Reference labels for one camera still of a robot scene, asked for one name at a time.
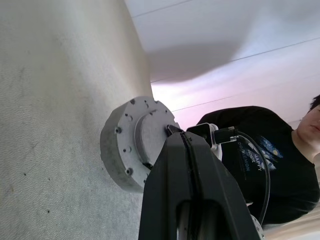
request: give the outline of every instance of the textured wall surface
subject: textured wall surface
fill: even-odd
[[[137,239],[142,196],[99,141],[148,69],[121,0],[0,1],[1,240]]]

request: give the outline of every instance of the white ceiling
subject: white ceiling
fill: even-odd
[[[288,122],[320,94],[319,0],[126,0],[155,99],[183,128],[259,105]]]

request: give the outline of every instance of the white wall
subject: white wall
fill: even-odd
[[[0,239],[138,238],[142,196],[100,158],[111,111],[151,96],[121,0],[0,1]]]
[[[183,128],[258,105],[294,122],[320,94],[318,0],[127,0],[154,97]]]

